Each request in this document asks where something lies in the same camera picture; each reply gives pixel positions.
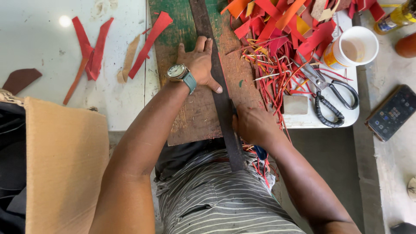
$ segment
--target metal ruler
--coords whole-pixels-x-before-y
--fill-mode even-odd
[[[213,93],[215,108],[217,109],[218,119],[220,120],[221,131],[224,136],[225,147],[227,148],[228,157],[230,159],[231,170],[233,172],[243,170],[247,167],[244,159],[243,147],[240,137],[234,131],[233,124],[233,108],[230,96],[227,90],[223,69],[221,66],[220,55],[218,53],[217,43],[215,42],[214,33],[212,31],[211,22],[205,0],[189,0],[193,21],[195,23],[196,33],[198,36],[206,36],[212,38],[212,55],[211,55],[211,75],[222,87],[221,94]]]

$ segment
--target white paper cup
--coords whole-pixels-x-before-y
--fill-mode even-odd
[[[334,70],[364,65],[379,52],[379,41],[374,33],[364,27],[349,28],[324,51],[323,62]]]

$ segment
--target fingernail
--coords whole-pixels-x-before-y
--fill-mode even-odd
[[[222,93],[223,92],[223,88],[220,86],[218,87],[217,91],[215,91],[216,93]]]

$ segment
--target black taped handle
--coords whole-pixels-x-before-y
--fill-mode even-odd
[[[337,85],[342,85],[344,87],[346,87],[352,94],[352,96],[354,97],[354,104],[352,106],[349,105],[349,103],[347,103],[345,101],[345,99],[341,96],[341,94],[338,92],[338,90],[335,88],[335,86],[333,84],[337,84]],[[354,110],[355,108],[357,108],[358,103],[359,103],[359,98],[358,98],[358,93],[357,91],[355,91],[355,89],[353,87],[351,87],[349,84],[344,83],[342,81],[338,81],[338,80],[333,80],[331,82],[331,84],[329,85],[329,87],[332,89],[332,91],[334,92],[334,94],[337,96],[337,98],[344,104],[344,106],[347,109],[350,110]]]
[[[335,116],[338,118],[338,121],[331,122],[322,115],[321,107],[319,106],[319,102],[322,102],[327,108],[329,108]],[[321,91],[316,92],[315,97],[315,113],[318,116],[318,119],[323,123],[324,125],[328,127],[340,127],[344,124],[344,116],[339,112],[330,102],[328,102],[324,96],[321,95]]]

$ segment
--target yellow bottle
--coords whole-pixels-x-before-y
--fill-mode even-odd
[[[414,24],[416,22],[415,17],[416,0],[408,0],[376,22],[374,30],[380,35],[385,35],[403,26]]]

